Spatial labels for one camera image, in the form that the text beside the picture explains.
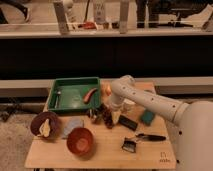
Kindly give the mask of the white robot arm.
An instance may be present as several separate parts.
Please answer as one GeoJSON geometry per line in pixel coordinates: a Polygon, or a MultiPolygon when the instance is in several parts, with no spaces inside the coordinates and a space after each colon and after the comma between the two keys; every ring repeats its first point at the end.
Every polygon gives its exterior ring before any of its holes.
{"type": "Polygon", "coordinates": [[[136,88],[130,75],[113,80],[110,87],[113,110],[129,99],[179,128],[176,171],[213,171],[213,102],[188,104],[150,93],[136,88]]]}

